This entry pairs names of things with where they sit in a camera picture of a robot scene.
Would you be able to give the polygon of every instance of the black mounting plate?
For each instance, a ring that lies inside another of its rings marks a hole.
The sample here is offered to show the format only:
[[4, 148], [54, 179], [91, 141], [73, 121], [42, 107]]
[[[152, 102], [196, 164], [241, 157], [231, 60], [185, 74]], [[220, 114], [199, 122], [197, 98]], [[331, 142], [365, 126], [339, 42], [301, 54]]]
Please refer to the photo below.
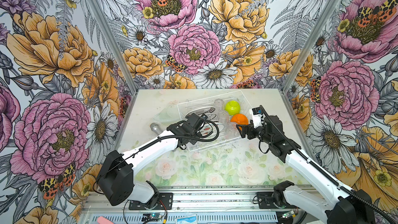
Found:
[[[259, 209], [278, 208], [274, 204], [273, 192], [257, 192], [257, 201]], [[296, 208], [294, 205], [287, 204], [285, 208]]]
[[[160, 192], [158, 200], [162, 201], [167, 210], [172, 209], [173, 205], [173, 193], [162, 193]], [[129, 210], [147, 210], [142, 202], [131, 201], [129, 205]], [[151, 210], [164, 210], [164, 207], [157, 203], [156, 206]]]

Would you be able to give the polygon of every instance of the lime green bowl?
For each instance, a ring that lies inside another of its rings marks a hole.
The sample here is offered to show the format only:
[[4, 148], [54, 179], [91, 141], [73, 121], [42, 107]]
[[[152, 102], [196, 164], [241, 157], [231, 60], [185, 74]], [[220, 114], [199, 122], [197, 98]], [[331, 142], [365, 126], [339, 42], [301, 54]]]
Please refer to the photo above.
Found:
[[229, 115], [235, 115], [240, 112], [240, 105], [237, 101], [230, 101], [225, 104], [225, 110]]

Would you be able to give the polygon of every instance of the wall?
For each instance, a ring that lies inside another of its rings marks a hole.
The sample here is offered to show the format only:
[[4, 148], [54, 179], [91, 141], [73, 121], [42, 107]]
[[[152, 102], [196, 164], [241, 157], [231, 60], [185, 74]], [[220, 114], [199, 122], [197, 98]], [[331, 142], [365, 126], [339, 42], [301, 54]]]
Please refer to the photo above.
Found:
[[0, 8], [2, 223], [76, 223], [131, 93], [84, 1]]
[[281, 87], [327, 2], [99, 1], [142, 89]]
[[318, 162], [395, 219], [397, 3], [341, 0], [314, 43], [310, 82], [298, 76], [286, 91]]

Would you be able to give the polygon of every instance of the floral tablecloth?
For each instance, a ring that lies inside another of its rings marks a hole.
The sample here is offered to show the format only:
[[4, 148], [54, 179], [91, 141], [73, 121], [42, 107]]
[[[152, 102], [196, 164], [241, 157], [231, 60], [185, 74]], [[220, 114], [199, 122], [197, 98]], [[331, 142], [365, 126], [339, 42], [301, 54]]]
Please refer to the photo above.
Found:
[[[218, 92], [218, 89], [211, 89], [210, 93], [209, 90], [203, 90], [199, 96], [189, 95], [186, 89], [178, 90], [179, 92], [185, 91], [179, 97], [177, 97], [176, 90], [173, 90], [173, 94], [164, 92], [164, 90], [158, 92], [140, 90], [126, 131], [119, 144], [119, 152], [133, 149], [154, 138], [156, 134], [151, 132], [149, 124], [153, 122], [152, 117], [161, 112], [165, 106], [185, 102], [187, 97], [200, 99], [229, 92], [225, 91], [226, 89], [220, 90]], [[256, 89], [250, 93], [242, 91], [252, 106], [261, 101], [270, 115], [277, 113], [284, 124], [284, 130], [288, 137], [293, 139], [297, 137], [290, 118], [286, 117], [286, 108], [276, 89], [269, 91], [268, 89]], [[152, 102], [156, 102], [152, 108], [143, 107], [143, 105], [152, 105]], [[168, 125], [168, 123], [161, 124], [163, 128]], [[261, 149], [265, 151], [267, 145], [263, 143]], [[149, 163], [137, 174], [135, 180], [148, 180], [157, 187], [276, 185], [285, 180], [295, 184], [308, 184], [301, 175], [286, 166], [271, 152], [268, 154], [260, 152], [257, 139], [242, 139], [201, 152], [190, 152], [188, 149], [178, 148]]]

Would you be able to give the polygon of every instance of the table surface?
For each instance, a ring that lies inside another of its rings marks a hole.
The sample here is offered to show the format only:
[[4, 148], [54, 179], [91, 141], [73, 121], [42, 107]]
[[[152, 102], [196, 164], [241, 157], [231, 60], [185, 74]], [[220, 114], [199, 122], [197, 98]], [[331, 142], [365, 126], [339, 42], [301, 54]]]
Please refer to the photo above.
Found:
[[[240, 90], [252, 107], [263, 105], [269, 115], [277, 115], [283, 123], [286, 136], [302, 145], [277, 89]], [[178, 103], [232, 91], [236, 89], [140, 90], [117, 150], [131, 150], [155, 138], [156, 134], [149, 126], [156, 122], [154, 117], [162, 110], [162, 116], [166, 109], [172, 115], [168, 122], [157, 122], [165, 130], [167, 126], [180, 120]], [[261, 148], [265, 151], [267, 146], [264, 144]], [[135, 180], [148, 180], [157, 187], [264, 186], [276, 185], [285, 180], [295, 184], [308, 184], [300, 174], [271, 152], [261, 153], [257, 139], [242, 139], [201, 152], [178, 148], [149, 163], [137, 174]]]

